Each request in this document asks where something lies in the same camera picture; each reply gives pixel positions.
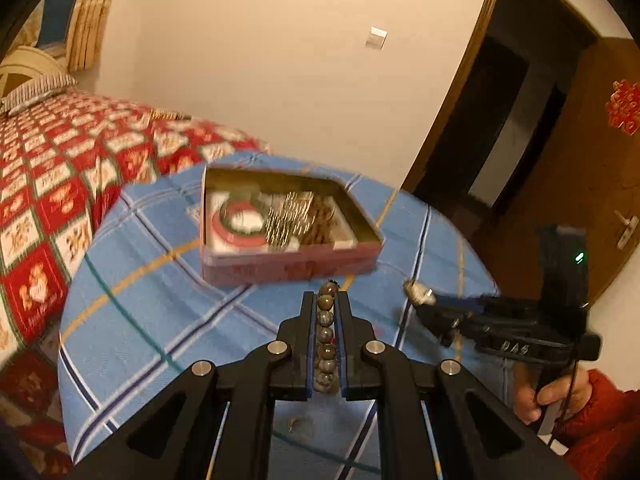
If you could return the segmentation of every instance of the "person's hand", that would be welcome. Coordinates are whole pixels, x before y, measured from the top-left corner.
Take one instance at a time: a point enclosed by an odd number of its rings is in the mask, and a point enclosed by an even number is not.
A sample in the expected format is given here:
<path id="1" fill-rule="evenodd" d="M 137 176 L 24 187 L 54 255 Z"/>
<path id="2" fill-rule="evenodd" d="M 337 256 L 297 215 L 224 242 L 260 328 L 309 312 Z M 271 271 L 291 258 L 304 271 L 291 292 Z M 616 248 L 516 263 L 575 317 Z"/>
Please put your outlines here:
<path id="1" fill-rule="evenodd" d="M 513 377 L 515 386 L 513 411 L 525 424 L 530 424 L 540 418 L 542 414 L 540 406 L 548 406 L 556 402 L 556 400 L 567 397 L 571 384 L 571 375 L 560 377 L 542 388 L 536 397 L 536 392 L 531 386 L 531 371 L 527 365 L 516 363 L 513 367 Z M 568 399 L 569 405 L 566 410 L 565 420 L 574 416 L 587 405 L 587 402 L 591 399 L 591 392 L 592 387 L 587 371 L 578 368 L 574 389 Z"/>

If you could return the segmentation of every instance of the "black cable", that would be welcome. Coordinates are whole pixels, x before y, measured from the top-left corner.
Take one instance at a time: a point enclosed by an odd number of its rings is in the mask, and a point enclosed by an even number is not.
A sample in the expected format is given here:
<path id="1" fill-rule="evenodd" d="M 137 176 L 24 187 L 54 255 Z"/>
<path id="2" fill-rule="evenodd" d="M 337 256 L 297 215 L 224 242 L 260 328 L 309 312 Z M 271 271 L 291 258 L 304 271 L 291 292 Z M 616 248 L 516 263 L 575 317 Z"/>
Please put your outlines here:
<path id="1" fill-rule="evenodd" d="M 560 414 L 560 418 L 558 419 L 560 422 L 564 421 L 566 412 L 569 409 L 569 403 L 571 402 L 571 395 L 574 390 L 574 384 L 575 384 L 575 379 L 577 375 L 578 375 L 578 359 L 574 361 L 574 371 L 571 374 L 571 382 L 569 383 L 569 393 L 566 396 L 566 400 L 564 401 L 564 406 L 562 407 L 562 413 Z M 551 432 L 551 438 L 549 439 L 549 442 L 546 444 L 546 446 L 551 447 L 551 444 L 553 444 L 555 439 L 556 439 L 556 428 L 554 428 L 554 430 Z"/>

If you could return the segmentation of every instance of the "beige curtain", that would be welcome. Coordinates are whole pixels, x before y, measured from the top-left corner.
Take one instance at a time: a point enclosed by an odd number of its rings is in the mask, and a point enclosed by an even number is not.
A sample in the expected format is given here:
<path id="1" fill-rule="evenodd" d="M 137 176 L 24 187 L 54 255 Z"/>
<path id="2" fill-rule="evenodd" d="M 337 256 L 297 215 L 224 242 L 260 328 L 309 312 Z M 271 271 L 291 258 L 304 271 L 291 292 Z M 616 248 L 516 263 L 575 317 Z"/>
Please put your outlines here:
<path id="1" fill-rule="evenodd" d="M 31 15 L 24 22 L 24 25 L 15 37 L 14 42 L 9 47 L 11 52 L 17 46 L 36 46 L 40 37 L 40 28 L 42 27 L 42 11 L 44 10 L 44 0 L 33 9 Z"/>

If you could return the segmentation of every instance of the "round table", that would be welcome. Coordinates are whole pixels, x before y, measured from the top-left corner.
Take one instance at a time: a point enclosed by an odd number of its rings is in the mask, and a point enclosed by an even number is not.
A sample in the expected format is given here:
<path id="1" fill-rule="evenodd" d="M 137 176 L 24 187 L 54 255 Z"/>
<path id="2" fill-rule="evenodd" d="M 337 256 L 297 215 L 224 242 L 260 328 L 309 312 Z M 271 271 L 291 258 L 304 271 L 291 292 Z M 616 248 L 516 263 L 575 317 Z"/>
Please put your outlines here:
<path id="1" fill-rule="evenodd" d="M 457 358 L 496 395 L 509 397 L 505 361 L 476 353 L 467 340 L 449 349 L 439 346 L 412 315 L 402 291 L 402 281 L 413 276 L 449 294 L 496 292 L 467 241 L 436 210 L 359 174 L 288 158 L 244 152 L 219 164 L 343 181 L 385 235 L 373 273 L 334 276 L 348 288 L 353 315 L 370 320 L 378 339 L 408 357 L 432 364 Z M 204 283 L 198 252 L 203 168 L 125 187 L 72 282 L 58 377 L 74 462 L 177 377 L 175 365 L 244 358 L 273 340 L 279 323 L 300 312 L 303 293 L 317 291 L 324 281 L 236 288 Z M 372 401 L 315 393 L 309 402 L 278 402 L 273 428 L 280 436 L 271 441 L 270 478 L 379 477 Z"/>

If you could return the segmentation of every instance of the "pink box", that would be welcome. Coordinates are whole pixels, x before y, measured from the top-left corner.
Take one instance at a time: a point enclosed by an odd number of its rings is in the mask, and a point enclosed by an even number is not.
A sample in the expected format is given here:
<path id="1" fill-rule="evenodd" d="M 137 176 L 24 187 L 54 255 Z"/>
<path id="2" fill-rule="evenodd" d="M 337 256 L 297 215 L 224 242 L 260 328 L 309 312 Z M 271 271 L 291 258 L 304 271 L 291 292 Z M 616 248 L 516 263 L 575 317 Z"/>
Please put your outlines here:
<path id="1" fill-rule="evenodd" d="M 261 254 L 216 254 L 207 245 L 207 193 L 239 189 L 260 189 L 267 194 L 286 194 L 289 191 L 312 191 L 331 196 L 351 228 L 357 245 L 335 249 L 328 245 L 301 246 L 298 251 L 271 251 Z M 200 256 L 202 277 L 217 286 L 246 283 L 310 280 L 320 276 L 343 276 L 371 272 L 384 245 L 382 234 L 360 205 L 344 189 L 343 184 L 330 178 L 312 177 L 299 173 L 273 170 L 238 170 L 223 166 L 209 166 L 202 175 L 200 207 Z"/>

